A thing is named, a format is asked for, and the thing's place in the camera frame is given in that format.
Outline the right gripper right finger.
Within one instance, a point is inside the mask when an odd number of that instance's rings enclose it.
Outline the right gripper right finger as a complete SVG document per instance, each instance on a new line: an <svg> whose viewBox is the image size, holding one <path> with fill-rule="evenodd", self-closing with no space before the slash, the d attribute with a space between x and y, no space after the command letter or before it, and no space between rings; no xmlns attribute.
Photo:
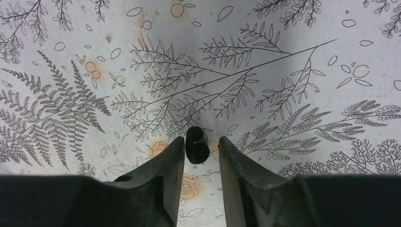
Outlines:
<svg viewBox="0 0 401 227"><path fill-rule="evenodd" d="M228 227L299 227L301 212L289 180L246 156L225 136L219 165Z"/></svg>

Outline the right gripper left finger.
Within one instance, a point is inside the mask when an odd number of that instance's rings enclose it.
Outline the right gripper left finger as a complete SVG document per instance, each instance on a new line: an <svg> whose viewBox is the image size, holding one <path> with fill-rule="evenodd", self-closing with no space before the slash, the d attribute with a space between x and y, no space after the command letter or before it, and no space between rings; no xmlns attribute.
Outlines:
<svg viewBox="0 0 401 227"><path fill-rule="evenodd" d="M106 181L109 227L175 227L184 169L184 138L136 169Z"/></svg>

